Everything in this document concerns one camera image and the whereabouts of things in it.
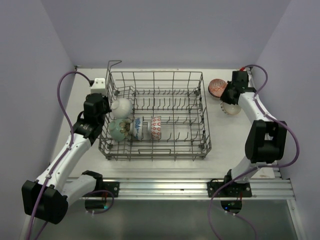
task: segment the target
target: purple cable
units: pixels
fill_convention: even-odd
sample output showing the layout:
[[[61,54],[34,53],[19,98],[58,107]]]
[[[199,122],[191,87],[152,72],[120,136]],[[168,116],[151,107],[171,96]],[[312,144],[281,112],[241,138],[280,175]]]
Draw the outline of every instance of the purple cable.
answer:
[[[298,142],[298,139],[297,139],[297,136],[295,135],[295,133],[292,131],[291,128],[289,128],[287,125],[285,125],[284,123],[278,121],[277,119],[271,117],[270,115],[266,114],[266,112],[262,109],[262,107],[260,106],[258,100],[256,99],[256,96],[257,94],[265,87],[265,85],[267,84],[267,81],[268,81],[268,73],[267,71],[262,67],[262,66],[259,66],[259,65],[256,65],[256,64],[250,64],[250,65],[247,65],[245,66],[244,68],[249,68],[249,67],[257,67],[259,69],[261,69],[264,74],[265,74],[265,81],[264,83],[262,84],[262,86],[256,91],[256,93],[254,94],[254,102],[256,104],[256,106],[258,107],[258,109],[263,113],[263,115],[265,115],[266,118],[270,119],[271,121],[274,121],[275,123],[281,125],[282,127],[284,127],[293,137],[293,140],[295,142],[295,146],[296,146],[296,153],[295,153],[295,156],[293,158],[293,160],[291,162],[288,162],[286,164],[282,164],[282,165],[278,165],[278,166],[273,166],[273,165],[261,165],[261,166],[256,166],[242,174],[240,174],[239,176],[235,177],[234,179],[232,179],[231,181],[227,182],[226,184],[224,184],[223,186],[221,186],[217,191],[214,192],[214,194],[212,195],[211,199],[210,199],[210,204],[209,204],[209,207],[208,207],[208,211],[207,211],[207,217],[208,217],[208,222],[209,222],[209,225],[213,231],[213,233],[216,235],[216,237],[219,239],[219,240],[222,240],[222,237],[221,235],[216,231],[216,229],[214,228],[213,224],[212,224],[212,221],[211,221],[211,216],[210,216],[210,213],[211,213],[211,208],[212,208],[212,205],[213,205],[213,200],[214,198],[218,195],[218,193],[224,189],[225,187],[229,186],[230,184],[232,184],[234,181],[236,181],[237,179],[239,178],[242,178],[243,176],[257,170],[257,169],[261,169],[261,168],[285,168],[285,167],[288,167],[288,166],[291,166],[292,164],[294,164],[299,155],[300,155],[300,145],[299,145],[299,142]],[[258,234],[257,234],[257,230],[256,228],[254,227],[254,225],[247,219],[245,219],[243,216],[240,216],[240,215],[235,215],[236,217],[242,219],[243,221],[247,222],[251,228],[253,229],[254,231],[254,239],[255,240],[258,240]]]
[[[70,127],[70,131],[71,131],[71,141],[69,143],[69,148],[72,146],[72,144],[74,143],[74,129],[73,129],[73,126],[72,126],[72,123],[70,121],[70,118],[62,104],[62,101],[61,101],[61,97],[60,97],[60,86],[61,86],[61,83],[62,81],[65,79],[66,76],[70,75],[70,74],[80,74],[81,76],[83,76],[89,83],[90,83],[90,79],[84,75],[83,73],[81,72],[78,72],[78,71],[70,71],[70,72],[67,72],[65,73],[59,80],[58,82],[58,86],[57,86],[57,90],[56,90],[56,94],[57,94],[57,98],[58,98],[58,102],[59,102],[59,105],[60,105],[60,108],[63,112],[63,115],[65,116],[68,124],[69,124],[69,127]],[[52,166],[51,170],[49,171],[49,175],[51,175],[53,173],[53,171],[55,170],[55,168],[57,167],[57,165],[60,163],[60,161],[64,158],[64,156],[67,154],[67,152],[69,151],[69,148],[67,148],[62,154],[61,156],[58,158],[58,160],[55,162],[55,164]],[[31,237],[31,232],[32,232],[32,227],[33,227],[33,224],[34,224],[34,219],[35,219],[35,215],[36,215],[36,211],[37,211],[37,208],[38,208],[38,205],[39,205],[39,202],[40,202],[40,199],[45,191],[45,188],[47,186],[47,183],[49,181],[49,178],[46,178],[41,189],[40,189],[40,192],[39,192],[39,195],[35,201],[35,204],[34,204],[34,207],[33,207],[33,210],[32,210],[32,214],[31,214],[31,217],[30,217],[30,221],[29,221],[29,225],[28,225],[28,230],[27,230],[27,234],[26,234],[26,237],[25,239],[26,240],[30,240],[30,237]]]
[[[95,212],[94,214],[103,214],[105,213],[106,211],[108,211],[113,205],[114,205],[114,201],[115,201],[115,196],[112,192],[108,191],[108,190],[97,190],[97,191],[92,191],[92,192],[89,192],[87,193],[86,195],[90,195],[90,194],[98,194],[98,193],[107,193],[107,194],[110,194],[111,197],[112,197],[112,202],[110,204],[110,206],[105,209],[105,210],[102,210],[102,211],[98,211],[98,212]],[[42,233],[42,231],[45,229],[46,225],[48,224],[48,222],[46,221],[42,227],[40,228],[39,232],[37,233],[37,235],[35,236],[34,240],[37,240],[40,236],[40,234]]]

